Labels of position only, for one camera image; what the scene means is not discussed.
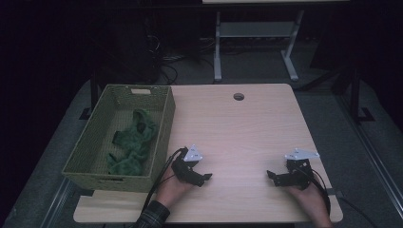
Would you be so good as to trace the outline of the metal floor rail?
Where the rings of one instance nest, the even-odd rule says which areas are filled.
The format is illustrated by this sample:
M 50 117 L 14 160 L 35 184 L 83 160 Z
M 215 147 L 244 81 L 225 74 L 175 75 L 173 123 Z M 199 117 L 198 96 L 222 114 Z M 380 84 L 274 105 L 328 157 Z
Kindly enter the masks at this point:
M 73 183 L 67 179 L 63 178 L 62 182 L 56 191 L 53 200 L 51 201 L 50 207 L 44 216 L 40 228 L 53 228 L 56 220 L 60 217 L 64 205 L 67 201 L 68 195 L 73 188 Z
M 368 134 L 365 132 L 360 121 L 357 121 L 350 113 L 347 101 L 342 96 L 336 96 L 336 101 L 340 106 L 343 115 L 346 117 L 348 123 L 351 125 L 363 145 L 370 164 L 374 168 L 374 171 L 393 204 L 393 207 L 403 220 L 403 191 L 397 186 L 386 165 L 379 157 L 378 151 L 370 140 Z

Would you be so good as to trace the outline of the grey metal table stand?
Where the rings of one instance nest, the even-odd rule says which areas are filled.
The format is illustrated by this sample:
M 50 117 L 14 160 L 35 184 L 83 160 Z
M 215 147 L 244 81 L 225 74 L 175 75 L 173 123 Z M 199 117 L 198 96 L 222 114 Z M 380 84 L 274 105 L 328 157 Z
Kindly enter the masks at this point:
M 223 22 L 221 13 L 216 13 L 215 51 L 213 55 L 214 81 L 222 80 L 221 38 L 288 38 L 289 44 L 280 52 L 281 58 L 293 82 L 298 80 L 291 54 L 297 39 L 304 11 L 297 13 L 294 21 L 287 22 Z

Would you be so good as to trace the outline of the black stand post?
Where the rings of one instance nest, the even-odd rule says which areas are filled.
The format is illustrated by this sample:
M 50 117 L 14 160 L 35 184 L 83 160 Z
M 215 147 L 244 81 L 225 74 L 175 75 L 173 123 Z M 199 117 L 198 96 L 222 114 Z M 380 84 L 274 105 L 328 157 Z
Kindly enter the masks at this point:
M 97 77 L 96 74 L 93 73 L 91 75 L 91 78 L 89 80 L 90 84 L 90 107 L 86 107 L 80 116 L 80 120 L 88 120 L 89 117 L 91 116 L 95 105 L 98 102 L 99 99 L 99 87 L 98 87 L 98 82 L 97 82 Z
M 359 104 L 360 74 L 355 68 L 351 77 L 350 115 L 356 124 L 374 122 L 374 116 L 367 107 Z

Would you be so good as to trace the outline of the green fleece pet garment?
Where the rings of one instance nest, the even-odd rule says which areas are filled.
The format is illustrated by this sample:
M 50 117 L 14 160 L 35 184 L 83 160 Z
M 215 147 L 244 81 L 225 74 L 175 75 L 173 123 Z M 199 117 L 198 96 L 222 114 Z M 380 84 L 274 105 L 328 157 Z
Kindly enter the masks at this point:
M 123 131 L 116 131 L 112 140 L 123 149 L 125 155 L 117 158 L 109 153 L 106 157 L 108 173 L 120 176 L 141 176 L 143 163 L 150 155 L 151 142 L 158 133 L 158 126 L 144 109 L 133 111 L 132 124 Z

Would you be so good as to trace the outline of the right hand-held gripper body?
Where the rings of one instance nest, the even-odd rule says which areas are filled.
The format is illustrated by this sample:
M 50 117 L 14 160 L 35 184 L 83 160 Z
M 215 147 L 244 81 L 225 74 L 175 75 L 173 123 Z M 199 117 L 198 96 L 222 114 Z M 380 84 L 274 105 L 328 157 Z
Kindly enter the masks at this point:
M 299 186 L 306 189 L 314 178 L 310 159 L 318 159 L 317 152 L 296 148 L 293 152 L 286 154 L 285 166 L 288 172 L 281 176 L 282 186 Z

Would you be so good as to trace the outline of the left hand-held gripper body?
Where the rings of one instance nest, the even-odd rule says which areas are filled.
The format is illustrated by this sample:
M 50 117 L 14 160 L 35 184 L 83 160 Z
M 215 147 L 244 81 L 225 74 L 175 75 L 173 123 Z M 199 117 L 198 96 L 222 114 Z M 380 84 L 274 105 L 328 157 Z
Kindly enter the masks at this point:
M 202 154 L 193 144 L 190 148 L 183 148 L 180 155 L 173 161 L 171 167 L 180 181 L 196 185 L 197 181 L 203 181 L 201 174 L 195 172 L 193 167 L 202 160 Z

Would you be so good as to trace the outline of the person's right hand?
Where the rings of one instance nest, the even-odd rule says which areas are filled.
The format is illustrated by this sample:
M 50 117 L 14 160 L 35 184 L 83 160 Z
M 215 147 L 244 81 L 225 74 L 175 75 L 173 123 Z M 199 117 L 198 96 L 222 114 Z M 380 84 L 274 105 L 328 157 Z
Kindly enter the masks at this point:
M 334 228 L 324 199 L 314 184 L 311 183 L 304 190 L 300 190 L 295 186 L 286 187 L 285 190 L 296 199 L 303 212 L 316 228 Z

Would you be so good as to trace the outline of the person's left hand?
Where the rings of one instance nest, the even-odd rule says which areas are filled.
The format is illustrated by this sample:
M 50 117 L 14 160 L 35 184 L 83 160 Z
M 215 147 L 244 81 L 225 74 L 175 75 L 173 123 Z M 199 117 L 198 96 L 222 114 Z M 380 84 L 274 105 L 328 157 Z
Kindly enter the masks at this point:
M 159 185 L 155 200 L 170 209 L 175 205 L 193 185 L 180 181 L 171 167 L 168 167 L 163 174 L 163 182 Z

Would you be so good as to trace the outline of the green woven basket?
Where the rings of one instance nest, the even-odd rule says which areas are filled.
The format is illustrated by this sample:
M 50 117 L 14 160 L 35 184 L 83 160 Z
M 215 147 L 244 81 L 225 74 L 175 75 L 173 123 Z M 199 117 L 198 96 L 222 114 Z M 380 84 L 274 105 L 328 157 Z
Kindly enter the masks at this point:
M 120 160 L 126 155 L 123 148 L 112 142 L 114 134 L 130 127 L 136 109 L 145 110 L 157 126 L 148 158 L 142 163 L 139 176 L 112 175 L 107 156 Z M 62 174 L 85 189 L 148 192 L 167 158 L 175 109 L 173 91 L 168 85 L 107 85 Z

